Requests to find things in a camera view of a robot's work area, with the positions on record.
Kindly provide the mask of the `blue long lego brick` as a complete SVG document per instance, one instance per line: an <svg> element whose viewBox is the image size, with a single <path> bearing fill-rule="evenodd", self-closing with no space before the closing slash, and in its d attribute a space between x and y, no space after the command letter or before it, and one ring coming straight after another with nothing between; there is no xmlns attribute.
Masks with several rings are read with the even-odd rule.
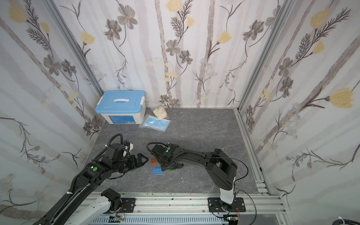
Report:
<svg viewBox="0 0 360 225"><path fill-rule="evenodd" d="M163 171L162 171L161 168L154 168L154 169L152 170L152 173L153 173L153 174L163 174Z"/></svg>

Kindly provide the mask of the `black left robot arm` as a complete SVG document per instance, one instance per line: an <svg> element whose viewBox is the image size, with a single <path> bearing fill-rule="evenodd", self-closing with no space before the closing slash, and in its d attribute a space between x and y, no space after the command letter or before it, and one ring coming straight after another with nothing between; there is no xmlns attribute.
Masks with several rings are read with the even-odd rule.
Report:
<svg viewBox="0 0 360 225"><path fill-rule="evenodd" d="M122 134L114 135L105 148L77 174L64 196L35 225L63 225L81 203L105 180L116 180L141 168L149 158L130 152L131 143Z"/></svg>

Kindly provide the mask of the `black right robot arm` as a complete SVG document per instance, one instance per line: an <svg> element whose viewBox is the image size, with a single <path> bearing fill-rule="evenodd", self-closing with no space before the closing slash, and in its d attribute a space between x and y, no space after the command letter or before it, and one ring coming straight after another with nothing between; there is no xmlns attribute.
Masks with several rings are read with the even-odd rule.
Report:
<svg viewBox="0 0 360 225"><path fill-rule="evenodd" d="M221 149L197 152L162 142L149 142L146 149L161 165L162 171L182 169L188 164L206 170L213 183L219 187L221 210L224 212L235 210L235 183L247 177L249 173L244 162L227 156Z"/></svg>

